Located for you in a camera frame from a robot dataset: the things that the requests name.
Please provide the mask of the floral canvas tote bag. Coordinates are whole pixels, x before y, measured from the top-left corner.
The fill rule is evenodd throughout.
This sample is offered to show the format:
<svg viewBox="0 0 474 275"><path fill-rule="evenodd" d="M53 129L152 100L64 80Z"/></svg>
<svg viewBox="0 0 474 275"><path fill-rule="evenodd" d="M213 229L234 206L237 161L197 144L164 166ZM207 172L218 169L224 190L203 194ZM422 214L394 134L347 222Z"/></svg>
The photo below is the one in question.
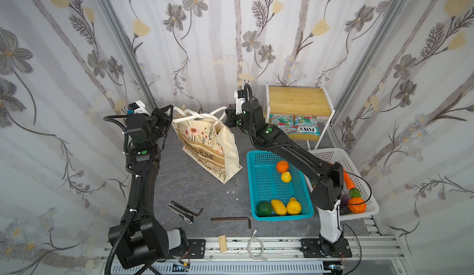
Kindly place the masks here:
<svg viewBox="0 0 474 275"><path fill-rule="evenodd" d="M183 151L223 184L242 169L234 134L224 124L226 110L200 114L175 108L172 121Z"/></svg>

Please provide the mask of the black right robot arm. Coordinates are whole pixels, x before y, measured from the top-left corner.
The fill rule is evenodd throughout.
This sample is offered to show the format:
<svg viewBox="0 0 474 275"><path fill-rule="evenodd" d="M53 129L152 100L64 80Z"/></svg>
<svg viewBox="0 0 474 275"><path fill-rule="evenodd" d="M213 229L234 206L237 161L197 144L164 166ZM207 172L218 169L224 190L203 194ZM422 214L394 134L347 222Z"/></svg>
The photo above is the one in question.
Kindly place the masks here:
<svg viewBox="0 0 474 275"><path fill-rule="evenodd" d="M279 127L265 121L257 100L243 103L242 112L227 109L225 125L238 127L249 136L254 148L272 152L308 177L315 187L310 195L320 219L319 252L334 257L343 246L344 234L339 207L344 184L342 165L323 161L294 143Z"/></svg>

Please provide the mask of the orange tangerine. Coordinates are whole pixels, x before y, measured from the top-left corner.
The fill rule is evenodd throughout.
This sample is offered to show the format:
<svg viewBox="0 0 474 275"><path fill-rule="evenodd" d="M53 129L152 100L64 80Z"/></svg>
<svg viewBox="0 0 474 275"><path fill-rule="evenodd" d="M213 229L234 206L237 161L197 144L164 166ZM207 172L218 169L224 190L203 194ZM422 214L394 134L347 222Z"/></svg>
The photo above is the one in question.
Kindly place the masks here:
<svg viewBox="0 0 474 275"><path fill-rule="evenodd" d="M279 161L276 164L276 170L280 173L283 174L285 172L288 172L290 168L290 165L287 161Z"/></svg>

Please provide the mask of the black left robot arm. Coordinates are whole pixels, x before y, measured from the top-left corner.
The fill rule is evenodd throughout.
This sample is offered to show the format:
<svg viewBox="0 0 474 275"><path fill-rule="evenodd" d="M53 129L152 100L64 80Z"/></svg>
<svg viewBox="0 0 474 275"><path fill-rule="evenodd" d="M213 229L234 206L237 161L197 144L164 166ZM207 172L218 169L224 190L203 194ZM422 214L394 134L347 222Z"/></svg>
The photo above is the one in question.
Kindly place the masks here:
<svg viewBox="0 0 474 275"><path fill-rule="evenodd" d="M125 169L131 176L124 214L119 225L108 233L112 249L104 267L107 275L112 272L115 258L125 269L141 266L142 274L170 253L169 237L154 217L153 202L161 153L158 141L169 131L174 107L155 108L151 114L138 110L138 103L132 103L126 115L103 118L122 129Z"/></svg>

